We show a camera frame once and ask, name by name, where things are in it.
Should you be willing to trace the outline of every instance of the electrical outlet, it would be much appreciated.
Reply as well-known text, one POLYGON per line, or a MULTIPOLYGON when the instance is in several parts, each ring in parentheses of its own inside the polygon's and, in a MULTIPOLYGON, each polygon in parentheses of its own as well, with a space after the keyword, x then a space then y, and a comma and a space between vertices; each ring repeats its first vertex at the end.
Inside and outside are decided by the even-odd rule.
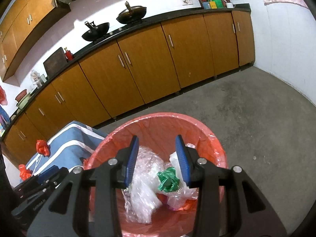
POLYGON ((193 1, 192 0, 181 0, 182 1, 182 5, 192 5, 193 1))

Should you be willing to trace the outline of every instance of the wok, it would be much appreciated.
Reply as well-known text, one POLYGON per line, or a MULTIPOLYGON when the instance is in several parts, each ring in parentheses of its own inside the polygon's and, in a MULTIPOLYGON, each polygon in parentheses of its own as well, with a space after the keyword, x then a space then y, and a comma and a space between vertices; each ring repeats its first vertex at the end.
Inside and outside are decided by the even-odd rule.
POLYGON ((147 7, 143 6, 130 6, 128 1, 125 2, 125 6, 127 9, 123 10, 116 20, 122 24, 129 24, 134 21, 140 20, 145 17, 147 12, 147 7))
POLYGON ((93 21, 91 23, 86 21, 84 24, 90 29, 82 35, 82 38, 89 42, 92 42, 104 36, 110 28, 110 23, 108 22, 102 23, 97 26, 94 24, 93 21))

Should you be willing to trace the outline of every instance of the yellow box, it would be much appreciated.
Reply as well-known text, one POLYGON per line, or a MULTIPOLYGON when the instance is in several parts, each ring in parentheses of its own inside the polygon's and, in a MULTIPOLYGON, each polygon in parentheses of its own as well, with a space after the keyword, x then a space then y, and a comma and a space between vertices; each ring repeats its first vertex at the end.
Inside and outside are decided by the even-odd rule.
POLYGON ((214 1, 210 2, 211 9, 217 9, 216 3, 214 1))

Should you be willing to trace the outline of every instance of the red bottle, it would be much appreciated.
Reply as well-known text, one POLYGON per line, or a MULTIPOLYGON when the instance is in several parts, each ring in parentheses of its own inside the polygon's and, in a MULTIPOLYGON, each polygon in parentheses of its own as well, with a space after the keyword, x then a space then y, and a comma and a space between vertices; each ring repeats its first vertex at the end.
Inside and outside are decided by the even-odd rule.
POLYGON ((65 52, 66 52, 65 55, 66 55, 67 60, 68 60, 68 61, 71 61, 71 60, 74 58, 73 55, 72 55, 72 53, 71 53, 71 51, 68 51, 68 50, 67 50, 67 47, 65 47, 64 50, 65 50, 65 52))

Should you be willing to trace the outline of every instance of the white mug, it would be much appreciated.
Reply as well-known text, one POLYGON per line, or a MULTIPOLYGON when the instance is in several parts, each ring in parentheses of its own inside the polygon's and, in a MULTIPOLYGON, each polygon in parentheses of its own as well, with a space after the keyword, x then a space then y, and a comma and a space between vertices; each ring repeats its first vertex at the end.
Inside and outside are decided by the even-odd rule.
POLYGON ((228 2, 228 3, 226 3, 226 7, 227 8, 235 8, 235 4, 233 4, 233 3, 231 3, 231 2, 228 2))

